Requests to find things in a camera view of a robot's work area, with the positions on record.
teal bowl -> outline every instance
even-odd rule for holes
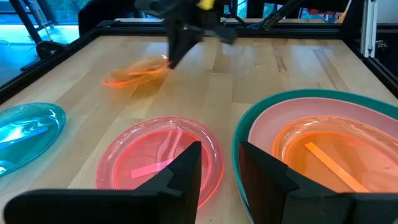
[[[232,142],[232,165],[236,176],[236,182],[238,184],[239,193],[243,198],[245,208],[248,209],[248,199],[243,190],[241,181],[241,174],[239,170],[239,143],[241,141],[247,141],[251,126],[256,118],[269,107],[280,103],[285,100],[292,100],[296,98],[304,97],[319,97],[329,98],[334,100],[347,101],[350,103],[356,103],[357,105],[365,106],[372,110],[383,113],[391,118],[398,119],[398,107],[384,103],[378,100],[374,100],[365,96],[360,96],[352,93],[335,91],[335,90],[292,90],[285,91],[267,97],[255,105],[253,105],[239,120],[239,123],[235,129],[233,142]]]

orange stick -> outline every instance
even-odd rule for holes
[[[339,166],[332,158],[330,158],[326,153],[324,153],[318,146],[314,143],[309,142],[305,147],[312,152],[312,154],[318,158],[324,165],[327,166],[332,172],[334,172],[348,187],[351,187],[355,192],[366,192],[366,189],[361,183],[359,183],[353,176],[347,173],[341,166]]]

cable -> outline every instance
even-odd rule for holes
[[[36,6],[36,0],[33,0],[33,6],[35,7],[35,10],[36,10],[37,15],[39,16],[40,22],[42,23],[42,26],[44,27],[45,32],[47,33],[47,37],[49,37],[49,41],[51,41],[51,36],[49,34],[49,31],[47,30],[47,27],[45,26],[45,22],[44,22],[44,20],[42,18],[42,15],[41,15],[39,9]]]
[[[248,26],[248,24],[245,23],[245,22],[243,21],[243,19],[241,19],[238,15],[236,15],[236,14],[233,12],[233,10],[232,10],[232,5],[231,5],[231,4],[232,4],[232,1],[231,1],[231,3],[228,4],[228,10],[229,10],[229,13],[231,14],[232,18],[236,19],[240,24],[242,24],[242,26],[243,26],[244,28],[246,28],[246,27]]]
[[[268,30],[277,24],[283,17],[299,7],[304,0],[288,0],[278,11],[270,13],[264,20],[248,26],[250,29]]]

translucent plate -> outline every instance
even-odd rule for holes
[[[139,85],[165,77],[169,73],[169,61],[164,55],[151,56],[134,62],[131,66],[111,72],[102,80],[109,87]]]
[[[166,116],[138,123],[107,148],[97,168],[98,189],[135,189],[170,164],[194,141],[202,142],[199,207],[216,190],[223,173],[219,140],[197,121]]]
[[[0,111],[0,176],[30,163],[57,140],[65,112],[51,103],[29,103]]]
[[[251,126],[248,141],[272,154],[279,132],[291,122],[307,116],[337,116],[352,119],[398,138],[398,121],[354,103],[327,98],[297,98],[264,110]]]
[[[398,192],[398,139],[364,123],[298,119],[279,133],[272,155],[335,192]]]
[[[246,198],[245,191],[243,189],[242,185],[242,180],[241,180],[241,175],[240,175],[240,170],[239,170],[239,144],[241,141],[248,141],[248,136],[250,129],[252,128],[255,120],[258,118],[258,116],[263,113],[265,110],[275,106],[278,103],[288,101],[288,100],[293,100],[293,99],[299,99],[299,98],[325,98],[325,99],[334,99],[334,100],[339,100],[339,101],[344,101],[348,103],[353,103],[358,106],[362,106],[368,109],[371,109],[375,112],[381,113],[385,115],[383,119],[386,119],[388,121],[396,121],[398,120],[398,108],[394,105],[391,105],[389,103],[384,103],[372,98],[368,98],[365,96],[357,95],[354,93],[347,93],[343,91],[336,91],[336,90],[319,90],[319,89],[314,89],[314,90],[292,90],[292,91],[285,91],[282,93],[278,93],[275,95],[272,95],[270,97],[264,98],[263,100],[258,101],[255,105],[253,105],[239,120],[238,125],[236,126],[235,132],[234,132],[234,137],[233,137],[233,142],[232,142],[232,165],[234,169],[234,173],[236,176],[236,183],[238,185],[239,193],[241,194],[243,198],[243,202],[245,207],[248,207],[248,200]],[[318,108],[322,108],[324,105],[315,105]],[[300,110],[297,111],[292,111],[292,110],[287,110],[285,111],[286,113],[304,113],[305,111],[308,111],[308,107],[301,107]],[[269,125],[279,125],[279,123],[285,122],[282,119],[275,119],[275,122],[270,123]],[[395,122],[390,122],[389,128],[391,128],[392,132],[394,130],[397,130],[397,126]],[[268,145],[268,152],[272,152],[272,144],[274,142],[274,139],[276,138],[277,134],[279,133],[280,129],[268,129],[270,133],[266,133],[263,135],[264,138],[268,138],[270,135],[274,134],[274,137],[272,138],[270,144]],[[386,133],[389,133],[392,135],[392,132],[383,130]]]

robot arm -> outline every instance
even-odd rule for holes
[[[205,34],[227,44],[236,39],[235,31],[220,25],[219,17],[211,11],[214,4],[214,0],[136,0],[135,7],[164,19],[169,42],[169,67],[175,68]]]

